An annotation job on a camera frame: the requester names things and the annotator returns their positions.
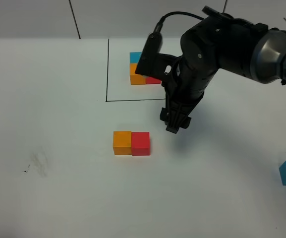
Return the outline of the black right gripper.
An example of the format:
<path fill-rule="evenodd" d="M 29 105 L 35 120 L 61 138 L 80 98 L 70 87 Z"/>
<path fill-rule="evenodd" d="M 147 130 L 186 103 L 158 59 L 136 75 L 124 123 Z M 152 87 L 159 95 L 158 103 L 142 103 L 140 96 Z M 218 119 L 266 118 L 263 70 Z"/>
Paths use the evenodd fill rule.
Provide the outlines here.
<path fill-rule="evenodd" d="M 180 56 L 171 73 L 171 81 L 162 81 L 166 106 L 161 110 L 160 120 L 167 126 L 167 131 L 176 134 L 180 128 L 189 127 L 189 114 L 203 98 L 205 66 L 200 59 Z"/>

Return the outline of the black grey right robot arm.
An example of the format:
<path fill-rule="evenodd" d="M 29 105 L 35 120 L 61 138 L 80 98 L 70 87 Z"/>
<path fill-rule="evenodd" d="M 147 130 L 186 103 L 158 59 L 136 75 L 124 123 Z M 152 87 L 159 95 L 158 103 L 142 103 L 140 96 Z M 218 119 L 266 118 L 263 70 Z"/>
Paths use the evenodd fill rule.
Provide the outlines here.
<path fill-rule="evenodd" d="M 166 105 L 160 118 L 172 133 L 189 126 L 190 113 L 219 69 L 262 84 L 286 84 L 285 30 L 208 17 L 182 35 L 180 46 L 179 57 L 160 55 L 171 67 L 163 82 Z"/>

